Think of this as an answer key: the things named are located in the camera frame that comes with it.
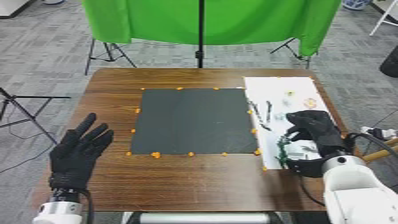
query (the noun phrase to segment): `black glove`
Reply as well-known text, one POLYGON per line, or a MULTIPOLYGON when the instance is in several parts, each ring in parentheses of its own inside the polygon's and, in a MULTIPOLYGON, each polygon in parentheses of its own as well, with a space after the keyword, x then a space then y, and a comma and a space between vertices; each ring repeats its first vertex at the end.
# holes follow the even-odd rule
POLYGON ((347 151, 341 139, 341 133, 334 126, 329 113, 325 111, 306 110, 286 114, 294 127, 288 129, 286 136, 299 132, 292 138, 297 140, 313 140, 320 156, 325 157, 338 151, 347 151))
POLYGON ((50 187, 86 190, 96 159, 114 141, 114 131, 102 124, 86 134, 96 121, 91 113, 77 129, 68 130, 61 144, 50 153, 52 177, 50 187))

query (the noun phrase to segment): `carpet floor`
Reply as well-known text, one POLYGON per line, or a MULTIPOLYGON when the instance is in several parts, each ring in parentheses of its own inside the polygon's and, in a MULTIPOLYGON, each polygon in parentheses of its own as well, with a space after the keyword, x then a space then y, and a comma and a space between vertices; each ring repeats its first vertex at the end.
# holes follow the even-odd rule
MULTIPOLYGON (((398 79, 388 77, 379 66, 398 43, 398 28, 382 25, 370 37, 381 13, 372 7, 365 11, 338 11, 329 35, 313 57, 311 70, 325 86, 327 94, 350 131, 377 121, 398 109, 398 79)), ((0 20, 0 87, 13 94, 71 96, 71 100, 54 100, 38 118, 47 130, 63 136, 73 110, 84 94, 91 76, 84 76, 91 42, 80 0, 59 6, 38 1, 15 19, 0 20)), ((281 43, 235 46, 208 46, 205 66, 210 68, 304 68, 288 49, 270 55, 281 43)), ((196 46, 135 40, 123 46, 141 68, 196 67, 196 46)), ((130 67, 121 59, 116 63, 93 62, 91 73, 102 67, 130 67)), ((22 100, 34 111, 43 100, 22 100)), ((22 118, 13 107, 6 111, 2 123, 22 118)), ((377 125, 398 128, 398 115, 377 125)), ((0 170, 11 167, 52 147, 38 134, 32 124, 0 129, 0 170)), ((31 223, 36 209, 31 206, 32 190, 48 164, 48 154, 18 168, 0 173, 0 222, 31 223)), ((377 176, 398 191, 398 161, 381 159, 370 164, 377 176)), ((119 214, 103 213, 96 223, 119 223, 119 214)))

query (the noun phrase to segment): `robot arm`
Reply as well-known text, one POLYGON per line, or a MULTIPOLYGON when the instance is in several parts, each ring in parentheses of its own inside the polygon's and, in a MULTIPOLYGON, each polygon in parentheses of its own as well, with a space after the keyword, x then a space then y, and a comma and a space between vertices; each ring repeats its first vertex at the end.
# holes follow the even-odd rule
POLYGON ((50 187, 54 189, 54 196, 48 203, 41 205, 34 224, 82 224, 84 206, 79 196, 84 194, 93 204, 87 182, 96 166, 96 159, 114 140, 114 131, 109 130, 107 124, 102 124, 86 134, 95 122, 96 114, 89 114, 77 129, 68 130, 61 144, 50 153, 50 187))
POLYGON ((347 155, 327 160, 324 181, 333 224, 398 223, 398 195, 356 156, 347 155))
POLYGON ((82 204, 68 201, 45 203, 32 223, 82 224, 82 204))
POLYGON ((341 139, 331 116, 324 111, 301 111, 286 115, 297 132, 292 141, 313 140, 320 156, 317 160, 288 160, 292 171, 306 177, 324 177, 325 207, 333 224, 398 223, 398 196, 379 181, 365 161, 354 154, 356 138, 365 137, 381 147, 384 143, 365 134, 341 139))

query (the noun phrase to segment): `green backdrop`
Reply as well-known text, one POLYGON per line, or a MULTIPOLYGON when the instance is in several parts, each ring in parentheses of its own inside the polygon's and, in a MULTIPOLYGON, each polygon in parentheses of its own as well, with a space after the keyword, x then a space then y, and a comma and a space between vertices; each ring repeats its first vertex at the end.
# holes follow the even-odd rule
MULTIPOLYGON (((206 0, 206 45, 301 39, 311 56, 325 38, 341 0, 206 0)), ((84 0, 95 38, 198 44, 199 0, 84 0)))

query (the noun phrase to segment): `backdrop stand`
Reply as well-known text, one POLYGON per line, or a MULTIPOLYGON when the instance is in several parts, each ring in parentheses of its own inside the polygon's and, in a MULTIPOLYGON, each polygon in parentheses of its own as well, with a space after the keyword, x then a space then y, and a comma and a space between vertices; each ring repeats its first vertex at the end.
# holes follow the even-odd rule
POLYGON ((109 58, 105 58, 105 59, 100 58, 100 56, 103 54, 98 57, 93 57, 95 47, 96 47, 96 39, 93 38, 93 41, 91 41, 91 50, 89 50, 89 58, 87 58, 87 65, 86 65, 86 73, 84 73, 86 76, 89 74, 91 61, 93 60, 102 60, 102 61, 107 61, 107 62, 116 62, 118 59, 125 57, 126 60, 128 60, 128 62, 130 62, 130 64, 132 64, 132 66, 137 68, 137 66, 134 64, 134 61, 132 61, 132 59, 130 59, 130 57, 128 57, 128 55, 126 55, 125 51, 121 50, 121 47, 118 46, 116 43, 105 43, 103 42, 103 47, 105 47, 105 53, 103 54, 107 54, 107 56, 109 56, 109 58), (114 57, 114 52, 112 52, 114 50, 118 50, 119 53, 121 53, 121 56, 118 56, 118 57, 114 57))
POLYGON ((50 135, 50 133, 47 132, 47 129, 43 128, 41 124, 38 123, 36 117, 39 116, 41 111, 45 110, 45 107, 47 107, 50 101, 54 99, 71 99, 71 97, 68 97, 68 96, 16 96, 16 95, 11 96, 9 93, 6 92, 4 88, 0 88, 0 94, 4 96, 4 106, 2 106, 2 111, 0 111, 0 121, 4 119, 4 114, 6 114, 9 103, 15 105, 16 109, 22 111, 22 113, 23 113, 23 115, 27 117, 27 119, 22 119, 20 121, 15 121, 15 122, 0 125, 0 128, 6 128, 6 127, 9 127, 9 126, 13 126, 16 124, 22 124, 22 123, 32 121, 36 127, 39 128, 43 134, 50 138, 54 144, 59 144, 54 136, 50 135), (41 108, 39 108, 39 110, 36 111, 34 114, 31 114, 31 112, 27 111, 25 107, 18 103, 16 99, 47 99, 47 102, 41 105, 41 108))
POLYGON ((292 51, 292 54, 294 54, 295 58, 297 58, 301 61, 306 61, 306 69, 309 69, 309 65, 311 65, 311 56, 308 56, 308 58, 306 58, 302 55, 299 55, 299 54, 295 53, 295 51, 294 51, 294 49, 292 49, 292 47, 290 47, 290 43, 292 43, 292 41, 294 41, 295 39, 297 39, 297 38, 292 38, 292 39, 285 42, 285 44, 272 50, 270 54, 274 54, 274 53, 283 49, 283 47, 286 47, 286 48, 290 49, 290 51, 292 51))
POLYGON ((198 68, 203 68, 205 59, 205 0, 199 0, 199 49, 196 52, 198 68))

